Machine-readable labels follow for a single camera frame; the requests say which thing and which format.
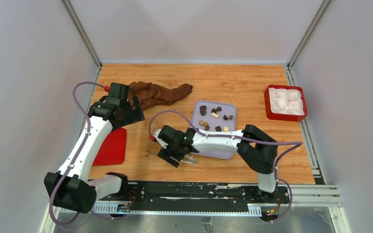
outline metal corner post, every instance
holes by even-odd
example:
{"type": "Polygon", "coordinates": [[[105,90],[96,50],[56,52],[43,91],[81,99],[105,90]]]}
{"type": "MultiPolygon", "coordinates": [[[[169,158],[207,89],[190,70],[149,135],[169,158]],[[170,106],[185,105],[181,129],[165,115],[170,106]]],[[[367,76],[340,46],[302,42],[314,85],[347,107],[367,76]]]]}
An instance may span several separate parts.
{"type": "Polygon", "coordinates": [[[307,44],[309,38],[311,37],[312,33],[314,32],[315,28],[317,27],[319,21],[321,20],[322,16],[326,12],[329,4],[332,2],[332,0],[323,0],[321,3],[320,8],[318,9],[317,13],[314,16],[314,19],[312,20],[311,24],[309,25],[308,29],[306,30],[300,44],[298,45],[297,49],[295,50],[294,54],[291,57],[291,60],[288,62],[288,68],[289,70],[292,69],[295,62],[297,61],[299,55],[301,54],[302,50],[304,49],[305,45],[307,44]]]}
{"type": "Polygon", "coordinates": [[[76,31],[78,32],[79,36],[81,37],[82,42],[84,43],[86,49],[88,50],[89,54],[91,55],[92,60],[94,61],[94,63],[98,67],[98,69],[100,69],[101,66],[102,66],[102,63],[99,60],[99,57],[97,56],[97,54],[95,52],[95,49],[93,48],[91,42],[89,41],[89,38],[86,35],[86,32],[85,32],[81,22],[79,21],[79,18],[76,15],[76,12],[72,7],[72,4],[70,3],[70,0],[60,0],[60,1],[62,2],[63,6],[65,7],[65,10],[66,10],[67,14],[69,15],[73,25],[76,28],[76,31]]]}

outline white wall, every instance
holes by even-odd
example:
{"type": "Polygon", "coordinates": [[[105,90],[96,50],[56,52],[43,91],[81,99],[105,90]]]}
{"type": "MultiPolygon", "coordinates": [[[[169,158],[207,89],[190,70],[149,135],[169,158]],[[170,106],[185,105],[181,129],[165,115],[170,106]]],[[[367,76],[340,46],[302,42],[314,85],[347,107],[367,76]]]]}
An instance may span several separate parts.
{"type": "MultiPolygon", "coordinates": [[[[83,122],[72,88],[96,72],[59,0],[0,1],[0,232],[38,231],[44,176],[83,122]]],[[[80,91],[84,104],[89,91],[80,91]]]]}
{"type": "Polygon", "coordinates": [[[352,232],[373,232],[373,1],[333,1],[294,71],[352,232]]]}
{"type": "Polygon", "coordinates": [[[104,63],[286,63],[322,0],[72,0],[104,63]]]}

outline wooden table surface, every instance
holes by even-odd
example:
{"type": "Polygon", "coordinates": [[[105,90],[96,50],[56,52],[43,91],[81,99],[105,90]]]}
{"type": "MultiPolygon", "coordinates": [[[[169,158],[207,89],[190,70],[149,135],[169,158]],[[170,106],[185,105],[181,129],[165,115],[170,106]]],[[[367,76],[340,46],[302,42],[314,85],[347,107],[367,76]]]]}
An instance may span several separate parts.
{"type": "MultiPolygon", "coordinates": [[[[192,84],[192,93],[172,106],[154,106],[144,111],[145,121],[125,126],[127,143],[125,162],[113,166],[93,166],[90,178],[103,177],[107,172],[123,173],[130,180],[146,181],[189,181],[256,183],[258,177],[238,154],[223,160],[194,155],[197,165],[181,163],[173,167],[157,157],[160,145],[149,139],[148,124],[158,112],[173,109],[187,117],[192,116],[198,100],[210,100],[233,104],[237,107],[236,129],[244,129],[246,124],[256,125],[272,138],[280,141],[302,141],[298,122],[269,120],[265,113],[264,91],[270,84],[287,85],[282,66],[248,65],[121,65],[102,66],[99,83],[111,82],[130,84],[144,81],[167,88],[181,84],[192,84]]],[[[97,88],[93,101],[105,95],[97,88]]],[[[164,124],[185,131],[188,124],[173,113],[156,118],[152,132],[164,124]]],[[[282,153],[289,146],[279,146],[282,153]]],[[[278,177],[289,183],[315,183],[304,145],[287,154],[279,163],[278,177]]]]}

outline red cutting board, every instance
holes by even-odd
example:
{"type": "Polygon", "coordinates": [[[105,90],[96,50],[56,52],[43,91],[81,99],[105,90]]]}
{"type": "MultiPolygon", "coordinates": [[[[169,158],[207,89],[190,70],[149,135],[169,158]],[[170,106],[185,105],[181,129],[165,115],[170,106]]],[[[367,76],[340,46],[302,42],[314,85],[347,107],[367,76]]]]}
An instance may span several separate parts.
{"type": "Polygon", "coordinates": [[[126,129],[112,131],[103,141],[93,166],[117,165],[125,160],[126,129]]]}

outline metal floor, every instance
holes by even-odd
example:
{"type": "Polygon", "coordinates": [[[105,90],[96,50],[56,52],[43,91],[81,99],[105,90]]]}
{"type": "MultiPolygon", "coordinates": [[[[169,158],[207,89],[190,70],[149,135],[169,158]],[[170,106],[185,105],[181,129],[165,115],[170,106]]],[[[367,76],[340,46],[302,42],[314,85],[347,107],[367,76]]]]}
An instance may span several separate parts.
{"type": "MultiPolygon", "coordinates": [[[[61,221],[73,214],[60,214],[61,221]]],[[[132,215],[122,220],[101,220],[90,214],[81,215],[67,228],[57,226],[55,233],[335,233],[326,207],[295,207],[273,225],[261,223],[257,217],[231,216],[160,216],[132,215]]]]}

